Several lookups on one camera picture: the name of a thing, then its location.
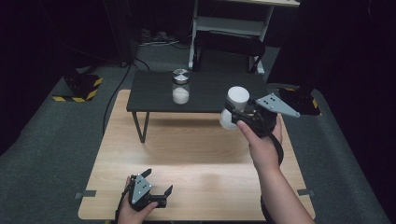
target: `cylindrical container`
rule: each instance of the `cylindrical container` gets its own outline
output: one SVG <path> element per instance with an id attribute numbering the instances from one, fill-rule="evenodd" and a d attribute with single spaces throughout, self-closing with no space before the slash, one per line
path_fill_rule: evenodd
<path id="1" fill-rule="evenodd" d="M 250 95 L 248 91 L 239 86 L 231 87 L 228 90 L 227 99 L 235 106 L 236 110 L 244 112 L 245 106 L 248 102 Z M 232 114 L 226 108 L 221 111 L 220 125 L 227 130 L 235 130 L 236 124 L 231 122 Z"/>
<path id="2" fill-rule="evenodd" d="M 172 97 L 176 104 L 184 105 L 190 99 L 190 72 L 179 68 L 173 72 Z"/>

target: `black chair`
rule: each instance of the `black chair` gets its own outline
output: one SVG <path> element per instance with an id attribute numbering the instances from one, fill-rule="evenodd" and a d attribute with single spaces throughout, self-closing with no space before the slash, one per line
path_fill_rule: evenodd
<path id="1" fill-rule="evenodd" d="M 197 32 L 193 41 L 192 71 L 199 71 L 200 49 L 213 49 L 229 53 L 257 57 L 249 68 L 249 73 L 257 72 L 257 65 L 265 53 L 265 45 L 259 38 L 250 35 L 237 35 L 221 31 Z"/>

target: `person's arm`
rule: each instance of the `person's arm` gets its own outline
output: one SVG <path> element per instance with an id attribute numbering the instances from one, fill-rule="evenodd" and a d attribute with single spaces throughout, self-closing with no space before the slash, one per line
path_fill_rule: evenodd
<path id="1" fill-rule="evenodd" d="M 280 122 L 280 118 L 277 118 L 273 134 L 281 143 Z M 272 140 L 269 137 L 260 139 L 243 121 L 238 121 L 237 125 L 249 142 L 250 156 L 259 175 L 262 199 L 275 223 L 315 223 L 283 176 Z"/>
<path id="2" fill-rule="evenodd" d="M 128 176 L 125 187 L 131 182 L 131 177 Z M 128 203 L 129 192 L 125 194 L 120 208 L 119 224 L 142 224 L 143 220 L 149 213 L 157 207 L 158 203 L 150 203 L 140 212 L 136 212 Z"/>

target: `jar lid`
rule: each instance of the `jar lid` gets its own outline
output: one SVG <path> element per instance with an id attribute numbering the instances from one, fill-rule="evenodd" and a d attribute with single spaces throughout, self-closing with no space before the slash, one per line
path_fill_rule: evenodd
<path id="1" fill-rule="evenodd" d="M 173 80 L 176 84 L 186 84 L 189 82 L 190 73 L 186 69 L 179 68 L 173 72 Z"/>

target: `forearm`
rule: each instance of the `forearm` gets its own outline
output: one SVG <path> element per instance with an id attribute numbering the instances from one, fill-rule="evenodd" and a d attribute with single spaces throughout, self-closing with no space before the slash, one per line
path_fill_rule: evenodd
<path id="1" fill-rule="evenodd" d="M 265 207 L 277 224 L 314 223 L 280 169 L 268 171 L 256 168 Z"/>

